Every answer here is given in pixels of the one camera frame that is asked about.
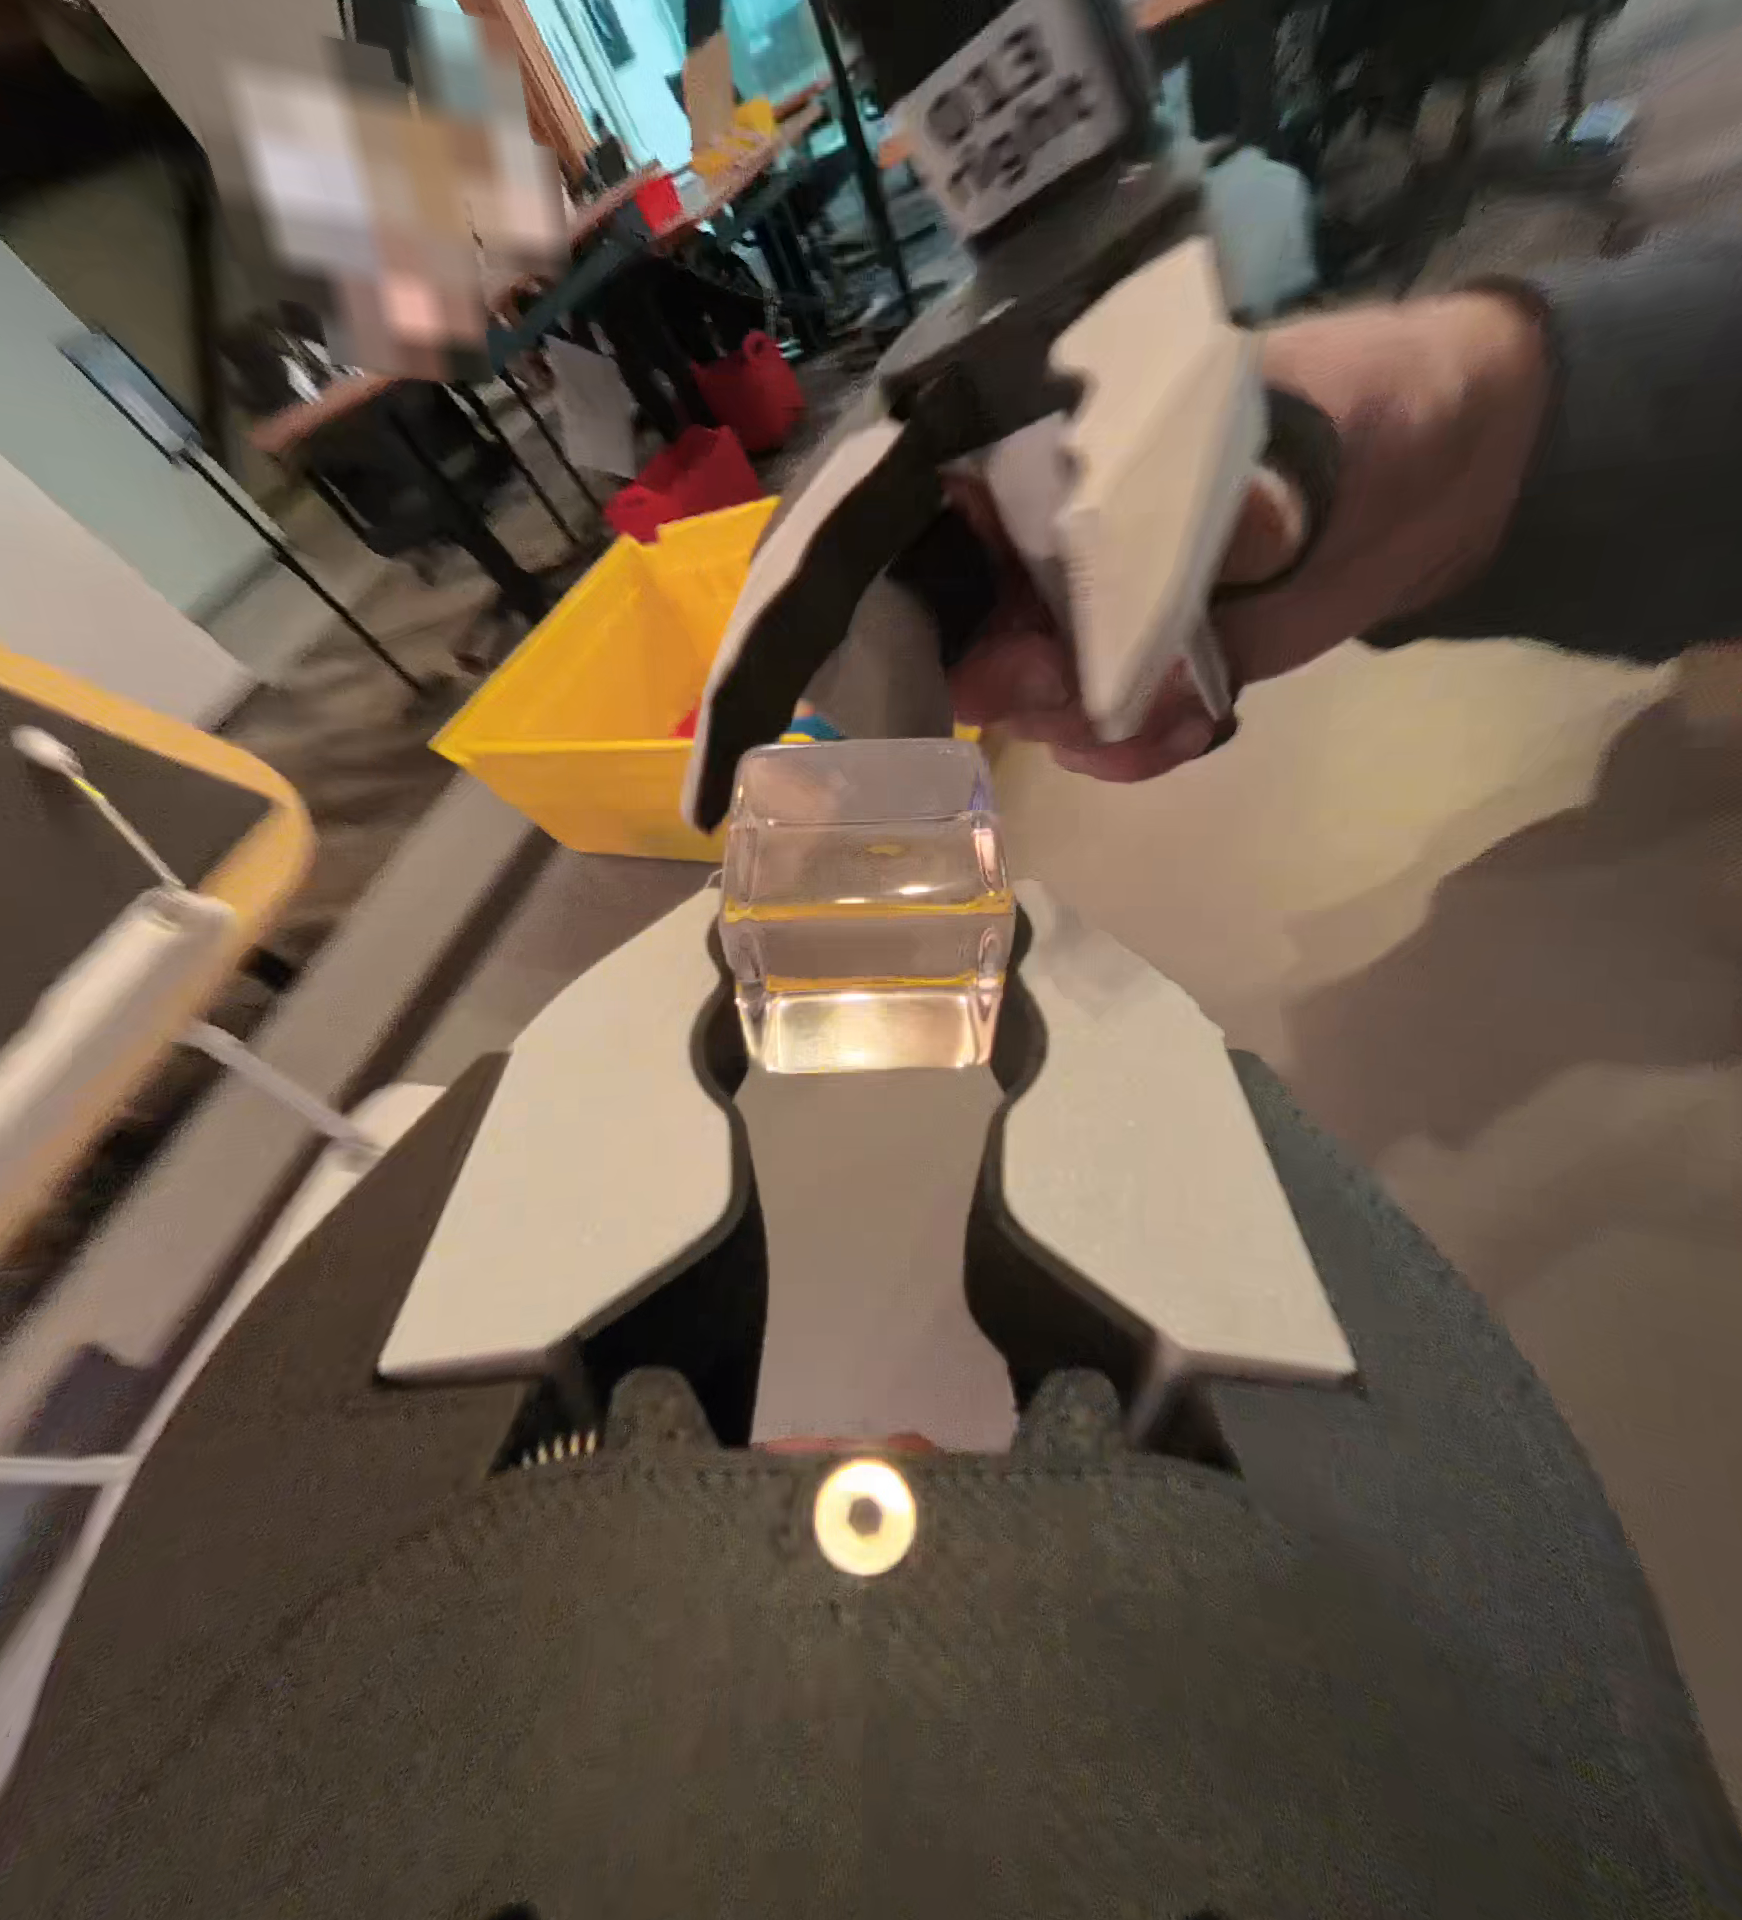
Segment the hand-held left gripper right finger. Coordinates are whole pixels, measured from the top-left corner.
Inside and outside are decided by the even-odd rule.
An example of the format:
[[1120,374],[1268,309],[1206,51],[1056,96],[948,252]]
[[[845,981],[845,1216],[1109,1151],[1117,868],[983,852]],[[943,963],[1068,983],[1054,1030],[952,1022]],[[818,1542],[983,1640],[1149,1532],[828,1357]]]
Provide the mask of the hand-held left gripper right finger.
[[990,1070],[961,1292],[1020,1412],[1090,1371],[1133,1447],[1223,1447],[1216,1384],[1357,1384],[1221,1028],[1030,875]]

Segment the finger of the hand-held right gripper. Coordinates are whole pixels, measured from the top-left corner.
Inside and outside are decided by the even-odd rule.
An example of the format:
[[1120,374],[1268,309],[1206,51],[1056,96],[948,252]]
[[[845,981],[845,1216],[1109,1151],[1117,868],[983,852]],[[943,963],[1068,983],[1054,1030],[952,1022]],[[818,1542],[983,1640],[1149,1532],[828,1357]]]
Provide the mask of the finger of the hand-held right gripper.
[[1091,734],[1133,737],[1177,667],[1217,715],[1219,563],[1268,448],[1254,336],[1194,232],[1117,278],[1048,348],[1056,412],[983,460],[1005,532],[1068,635]]
[[828,442],[777,505],[698,702],[680,789],[690,827],[724,823],[740,760],[781,735],[880,579],[895,579],[943,626],[949,507],[939,457],[930,421],[881,416]]

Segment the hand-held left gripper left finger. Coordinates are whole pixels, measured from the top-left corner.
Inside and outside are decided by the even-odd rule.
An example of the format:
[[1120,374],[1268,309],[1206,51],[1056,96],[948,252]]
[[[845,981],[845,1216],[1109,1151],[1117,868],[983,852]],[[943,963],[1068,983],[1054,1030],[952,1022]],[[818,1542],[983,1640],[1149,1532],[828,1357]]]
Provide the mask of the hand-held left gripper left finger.
[[560,1370],[740,1218],[718,912],[701,883],[520,1030],[378,1350],[382,1380]]

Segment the clear acrylic cube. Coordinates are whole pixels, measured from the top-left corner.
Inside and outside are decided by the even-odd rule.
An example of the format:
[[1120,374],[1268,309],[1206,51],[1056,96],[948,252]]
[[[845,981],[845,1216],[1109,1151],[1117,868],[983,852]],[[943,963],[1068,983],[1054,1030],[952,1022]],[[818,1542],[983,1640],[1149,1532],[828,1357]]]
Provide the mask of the clear acrylic cube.
[[762,1072],[983,1066],[1015,935],[973,740],[787,740],[741,758],[718,939]]

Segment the person's right forearm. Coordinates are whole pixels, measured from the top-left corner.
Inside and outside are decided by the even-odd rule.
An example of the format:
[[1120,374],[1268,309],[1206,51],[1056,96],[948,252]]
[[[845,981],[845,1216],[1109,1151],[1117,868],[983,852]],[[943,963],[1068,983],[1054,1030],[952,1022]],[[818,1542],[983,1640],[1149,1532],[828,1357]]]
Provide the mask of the person's right forearm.
[[1369,629],[1664,663],[1742,641],[1742,229],[1482,281],[1537,324],[1547,396],[1469,579]]

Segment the person's right hand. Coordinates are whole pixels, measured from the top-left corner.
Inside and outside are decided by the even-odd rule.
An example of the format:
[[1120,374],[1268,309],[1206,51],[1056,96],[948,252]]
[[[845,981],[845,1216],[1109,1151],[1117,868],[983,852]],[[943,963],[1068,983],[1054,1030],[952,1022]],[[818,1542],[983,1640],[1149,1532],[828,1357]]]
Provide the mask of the person's right hand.
[[[1533,300],[1500,286],[1355,303],[1272,327],[1262,368],[1338,430],[1332,509],[1307,532],[1277,475],[1250,483],[1219,567],[1250,586],[1211,615],[1234,692],[1456,594],[1494,556],[1543,423],[1552,359]],[[957,722],[1043,745],[1086,778],[1138,783],[1228,734],[1177,667],[1123,740],[1093,732],[1069,641],[973,475],[952,502],[990,551],[994,611],[949,672]]]

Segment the red bag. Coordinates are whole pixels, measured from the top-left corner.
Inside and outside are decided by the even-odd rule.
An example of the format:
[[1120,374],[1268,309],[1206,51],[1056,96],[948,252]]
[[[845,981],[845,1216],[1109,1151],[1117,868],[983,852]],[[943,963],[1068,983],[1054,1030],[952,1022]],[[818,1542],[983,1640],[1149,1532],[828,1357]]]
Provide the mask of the red bag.
[[691,362],[691,377],[713,423],[748,455],[784,449],[807,412],[777,338],[762,327],[721,356]]
[[764,498],[764,485],[740,442],[724,423],[690,425],[660,446],[633,478],[604,503],[617,538],[651,544],[658,529],[696,515],[712,515]]

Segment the yellow plastic bin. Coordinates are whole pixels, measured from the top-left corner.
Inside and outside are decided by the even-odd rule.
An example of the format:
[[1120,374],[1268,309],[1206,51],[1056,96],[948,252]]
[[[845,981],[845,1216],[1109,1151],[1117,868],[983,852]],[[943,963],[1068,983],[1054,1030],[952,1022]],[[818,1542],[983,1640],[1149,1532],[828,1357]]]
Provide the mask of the yellow plastic bin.
[[[691,826],[700,699],[777,502],[759,498],[615,540],[434,737],[434,750],[566,849],[718,862],[727,826]],[[888,722],[815,672],[781,740],[733,789],[729,821],[764,843],[840,831],[911,860],[931,833],[998,843],[999,808],[972,728]]]

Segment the white paper sheet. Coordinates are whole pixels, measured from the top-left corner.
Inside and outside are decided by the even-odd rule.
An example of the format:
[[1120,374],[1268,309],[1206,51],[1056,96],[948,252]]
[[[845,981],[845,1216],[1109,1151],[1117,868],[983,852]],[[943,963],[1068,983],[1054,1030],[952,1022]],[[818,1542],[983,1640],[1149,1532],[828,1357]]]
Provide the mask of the white paper sheet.
[[553,430],[572,464],[630,481],[640,471],[637,404],[611,356],[550,334],[537,342]]

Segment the wooden table with black legs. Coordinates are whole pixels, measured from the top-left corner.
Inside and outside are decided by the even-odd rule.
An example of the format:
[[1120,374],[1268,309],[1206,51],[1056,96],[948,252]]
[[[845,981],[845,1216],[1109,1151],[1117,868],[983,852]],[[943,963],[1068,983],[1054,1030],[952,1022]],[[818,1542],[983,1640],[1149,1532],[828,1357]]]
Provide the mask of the wooden table with black legs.
[[449,560],[488,594],[451,641],[483,678],[553,610],[590,557],[576,514],[469,382],[350,374],[248,427],[255,454],[307,488],[360,548],[426,586]]

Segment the white bar on board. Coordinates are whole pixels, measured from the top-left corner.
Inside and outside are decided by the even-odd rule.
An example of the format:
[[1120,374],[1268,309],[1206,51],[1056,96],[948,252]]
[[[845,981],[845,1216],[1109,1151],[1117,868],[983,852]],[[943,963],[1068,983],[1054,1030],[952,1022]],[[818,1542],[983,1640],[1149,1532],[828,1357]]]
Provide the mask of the white bar on board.
[[0,1245],[48,1163],[62,1163],[115,1101],[123,1066],[145,1066],[211,991],[237,924],[213,895],[139,894],[0,1043]]

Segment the black board with wooden edge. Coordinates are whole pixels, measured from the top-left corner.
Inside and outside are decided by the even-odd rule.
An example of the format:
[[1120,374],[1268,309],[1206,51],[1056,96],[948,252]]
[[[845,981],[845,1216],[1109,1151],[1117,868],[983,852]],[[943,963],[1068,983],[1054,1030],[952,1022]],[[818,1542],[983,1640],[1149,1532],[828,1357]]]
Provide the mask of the black board with wooden edge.
[[233,906],[219,976],[172,1040],[122,1070],[117,1097],[18,1203],[0,1259],[52,1212],[115,1115],[259,948],[302,890],[307,804],[244,747],[0,643],[0,1046],[138,895]]

